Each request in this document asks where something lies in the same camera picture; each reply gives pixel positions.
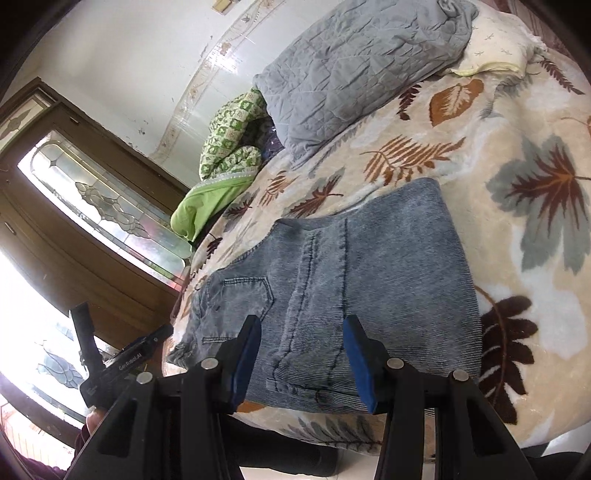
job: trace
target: jeans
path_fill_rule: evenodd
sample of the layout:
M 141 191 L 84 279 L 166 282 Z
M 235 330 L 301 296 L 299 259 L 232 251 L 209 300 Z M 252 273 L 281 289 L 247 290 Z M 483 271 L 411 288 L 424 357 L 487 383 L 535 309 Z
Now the jeans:
M 249 314 L 262 341 L 247 399 L 310 412 L 365 411 L 343 348 L 355 314 L 370 338 L 420 371 L 480 371 L 476 292 L 439 184 L 415 180 L 360 208 L 280 219 L 194 295 L 169 360 L 215 356 Z

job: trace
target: bed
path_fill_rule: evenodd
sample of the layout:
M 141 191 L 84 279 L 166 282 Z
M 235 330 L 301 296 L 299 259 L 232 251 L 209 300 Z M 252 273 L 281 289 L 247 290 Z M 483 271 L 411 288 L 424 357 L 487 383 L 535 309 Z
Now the bed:
M 433 76 L 364 117 L 294 169 L 287 151 L 258 174 L 197 249 L 172 350 L 193 293 L 259 243 L 275 220 L 326 216 L 428 176 L 465 249 L 483 324 L 481 390 L 522 446 L 591 420 L 591 87 L 549 50 L 510 73 Z M 180 369 L 165 363 L 168 375 Z M 246 402 L 242 421 L 377 454 L 384 418 Z M 427 433 L 434 430 L 426 417 Z M 426 443 L 426 457 L 434 442 Z

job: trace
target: stained glass window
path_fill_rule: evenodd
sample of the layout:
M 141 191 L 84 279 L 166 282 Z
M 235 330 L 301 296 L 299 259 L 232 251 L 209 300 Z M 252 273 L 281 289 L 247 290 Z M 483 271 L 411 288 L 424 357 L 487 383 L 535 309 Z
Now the stained glass window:
M 20 170 L 71 220 L 130 263 L 180 290 L 191 245 L 170 217 L 56 131 L 19 163 Z
M 15 110 L 10 118 L 0 125 L 0 151 L 18 131 L 53 103 L 42 92 L 35 92 L 29 100 Z

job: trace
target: human hand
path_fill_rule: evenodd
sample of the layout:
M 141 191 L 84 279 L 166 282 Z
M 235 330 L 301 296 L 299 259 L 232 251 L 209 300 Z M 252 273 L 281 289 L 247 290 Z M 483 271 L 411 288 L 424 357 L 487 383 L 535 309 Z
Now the human hand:
M 86 428 L 88 429 L 88 432 L 91 435 L 99 426 L 99 424 L 103 421 L 105 415 L 107 415 L 106 410 L 103 410 L 102 408 L 97 408 L 95 411 L 90 412 L 86 416 Z

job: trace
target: jeans back pocket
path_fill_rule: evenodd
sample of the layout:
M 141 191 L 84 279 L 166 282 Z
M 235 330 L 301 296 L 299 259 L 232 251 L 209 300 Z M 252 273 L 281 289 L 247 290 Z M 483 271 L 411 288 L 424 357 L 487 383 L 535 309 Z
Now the jeans back pocket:
M 263 321 L 273 304 L 266 277 L 235 277 L 209 286 L 201 325 L 203 343 L 221 343 L 236 338 L 249 315 Z

